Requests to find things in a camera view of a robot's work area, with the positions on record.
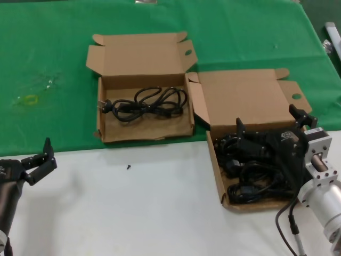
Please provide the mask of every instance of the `silver metal cylinder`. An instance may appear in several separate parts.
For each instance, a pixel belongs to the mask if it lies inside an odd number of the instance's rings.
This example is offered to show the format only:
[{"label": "silver metal cylinder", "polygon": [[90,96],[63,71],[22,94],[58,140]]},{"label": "silver metal cylinder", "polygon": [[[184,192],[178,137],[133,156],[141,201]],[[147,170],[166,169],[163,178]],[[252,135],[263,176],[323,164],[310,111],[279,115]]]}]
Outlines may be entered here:
[{"label": "silver metal cylinder", "polygon": [[315,188],[308,202],[323,227],[341,215],[341,189],[335,184]]}]

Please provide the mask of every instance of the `metal cylinder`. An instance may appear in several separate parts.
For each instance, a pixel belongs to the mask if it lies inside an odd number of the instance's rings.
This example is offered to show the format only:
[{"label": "metal cylinder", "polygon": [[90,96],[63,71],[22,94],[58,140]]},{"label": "metal cylinder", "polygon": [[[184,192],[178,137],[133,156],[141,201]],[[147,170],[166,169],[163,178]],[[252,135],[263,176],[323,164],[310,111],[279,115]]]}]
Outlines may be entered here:
[{"label": "metal cylinder", "polygon": [[341,215],[341,189],[335,185],[315,188],[309,196],[308,203],[317,219],[326,224]]},{"label": "metal cylinder", "polygon": [[318,172],[325,172],[328,170],[326,165],[321,161],[319,155],[314,155],[311,158],[311,163]]}]

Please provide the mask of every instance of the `robotic arm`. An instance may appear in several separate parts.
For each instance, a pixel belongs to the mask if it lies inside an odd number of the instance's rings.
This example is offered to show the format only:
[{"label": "robotic arm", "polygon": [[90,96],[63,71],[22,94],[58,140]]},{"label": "robotic arm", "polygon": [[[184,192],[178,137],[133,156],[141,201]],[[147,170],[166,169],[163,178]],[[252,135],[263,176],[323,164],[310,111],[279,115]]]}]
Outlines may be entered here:
[{"label": "robotic arm", "polygon": [[[245,126],[237,118],[238,148],[253,156],[270,155],[276,166],[291,184],[294,196],[290,203],[276,216],[277,228],[294,256],[295,251],[286,241],[278,224],[279,215],[290,207],[289,222],[299,255],[305,256],[293,209],[299,200],[309,207],[324,227],[324,235],[332,243],[334,256],[341,255],[341,182],[337,180],[338,171],[328,161],[331,144],[329,136],[322,128],[316,128],[317,119],[303,110],[290,105],[289,112],[295,124],[281,130],[263,133],[246,132]],[[304,131],[304,126],[311,129]]]},{"label": "robotic arm", "polygon": [[[32,172],[26,172],[33,168],[35,169]],[[49,138],[45,140],[42,154],[21,161],[0,160],[0,252],[5,250],[5,256],[11,254],[7,239],[23,184],[28,182],[33,186],[56,168],[57,164]]]}]

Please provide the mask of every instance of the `black power cord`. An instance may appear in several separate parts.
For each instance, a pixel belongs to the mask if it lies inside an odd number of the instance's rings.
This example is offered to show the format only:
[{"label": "black power cord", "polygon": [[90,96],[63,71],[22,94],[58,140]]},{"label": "black power cord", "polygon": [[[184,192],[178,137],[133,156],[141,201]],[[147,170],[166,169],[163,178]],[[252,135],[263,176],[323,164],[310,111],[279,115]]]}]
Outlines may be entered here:
[{"label": "black power cord", "polygon": [[[142,98],[141,100],[137,100],[141,93],[150,90],[156,90],[156,92]],[[188,95],[184,89],[169,87],[165,89],[153,103],[148,104],[145,102],[147,99],[150,99],[161,93],[161,91],[162,88],[160,87],[141,89],[135,94],[134,101],[121,99],[111,103],[110,100],[106,100],[103,102],[101,109],[105,114],[111,111],[113,115],[121,122],[131,122],[138,119],[145,113],[152,113],[165,118],[182,115],[183,107],[188,100]],[[167,99],[173,94],[177,95],[177,101],[167,101]]]},{"label": "black power cord", "polygon": [[[252,141],[259,140],[255,135],[245,134]],[[236,134],[227,134],[215,141],[218,164],[228,178],[239,178],[239,182],[228,187],[230,202],[236,204],[254,203],[266,198],[290,199],[293,192],[282,170],[272,162],[266,153],[266,145],[261,155],[255,150],[241,147]]]}]

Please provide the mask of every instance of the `hole in box flap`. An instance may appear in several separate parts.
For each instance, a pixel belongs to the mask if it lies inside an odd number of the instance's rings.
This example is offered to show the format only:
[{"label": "hole in box flap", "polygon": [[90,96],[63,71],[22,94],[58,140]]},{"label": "hole in box flap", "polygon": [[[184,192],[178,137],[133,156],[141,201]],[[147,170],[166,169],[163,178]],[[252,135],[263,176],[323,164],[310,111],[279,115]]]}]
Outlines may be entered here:
[{"label": "hole in box flap", "polygon": [[302,98],[302,95],[301,95],[300,93],[294,93],[293,96],[292,96],[292,98],[293,98],[294,100],[299,100],[300,98]]},{"label": "hole in box flap", "polygon": [[190,55],[191,53],[192,53],[192,50],[187,50],[187,51],[185,52],[185,55],[188,56],[188,55]]}]

